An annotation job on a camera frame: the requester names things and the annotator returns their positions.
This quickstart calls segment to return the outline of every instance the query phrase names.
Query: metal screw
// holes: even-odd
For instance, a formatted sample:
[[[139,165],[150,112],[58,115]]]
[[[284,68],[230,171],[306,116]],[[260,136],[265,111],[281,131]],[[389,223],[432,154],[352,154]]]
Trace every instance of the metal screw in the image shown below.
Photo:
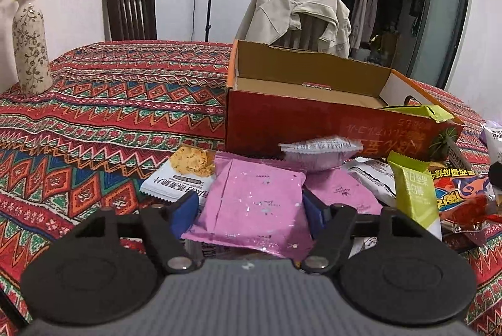
[[[174,257],[167,261],[167,265],[171,269],[181,271],[190,268],[192,260],[187,257]]]
[[[312,269],[323,269],[329,265],[329,261],[325,257],[311,255],[305,258],[305,265]]]

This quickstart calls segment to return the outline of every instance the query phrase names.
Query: red patterned tablecloth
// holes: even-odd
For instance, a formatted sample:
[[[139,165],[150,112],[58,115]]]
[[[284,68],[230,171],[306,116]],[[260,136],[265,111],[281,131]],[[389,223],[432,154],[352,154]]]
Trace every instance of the red patterned tablecloth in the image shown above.
[[[181,143],[223,147],[230,50],[202,42],[92,44],[52,63],[46,93],[24,98],[14,86],[0,95],[0,286],[26,317],[21,272],[50,242],[99,207],[141,207],[141,183]],[[458,145],[486,171],[482,119],[444,91],[421,86],[464,121]],[[497,227],[492,235],[482,248],[450,242],[466,250],[478,276],[468,322],[481,334],[495,334],[501,323]],[[10,334],[0,318],[0,336]]]

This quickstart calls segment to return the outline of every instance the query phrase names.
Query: glass door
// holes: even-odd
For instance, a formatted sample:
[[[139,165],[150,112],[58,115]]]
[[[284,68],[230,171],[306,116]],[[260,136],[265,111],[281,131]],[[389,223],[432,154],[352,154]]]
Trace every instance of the glass door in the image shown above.
[[[407,75],[446,86],[465,21],[468,0],[428,0]]]

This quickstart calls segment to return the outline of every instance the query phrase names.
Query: open box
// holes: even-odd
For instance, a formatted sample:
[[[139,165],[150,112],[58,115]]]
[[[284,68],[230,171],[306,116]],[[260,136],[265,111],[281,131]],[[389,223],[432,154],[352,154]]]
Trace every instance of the open box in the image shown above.
[[[369,157],[444,160],[446,136],[456,141],[463,129],[457,117],[382,110],[442,105],[393,69],[320,52],[236,41],[227,87],[225,148],[237,154],[275,156],[279,143],[339,135],[361,140]]]

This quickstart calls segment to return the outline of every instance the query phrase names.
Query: chair backrest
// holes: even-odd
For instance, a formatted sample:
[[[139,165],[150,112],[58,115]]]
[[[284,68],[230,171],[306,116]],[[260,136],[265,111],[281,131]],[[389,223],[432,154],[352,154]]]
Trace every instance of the chair backrest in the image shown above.
[[[113,41],[156,40],[155,0],[106,0]]]
[[[288,30],[288,32],[273,43],[273,45],[317,51],[317,41],[326,30],[326,27],[328,26],[327,21],[304,13],[300,13],[299,16],[302,29]]]

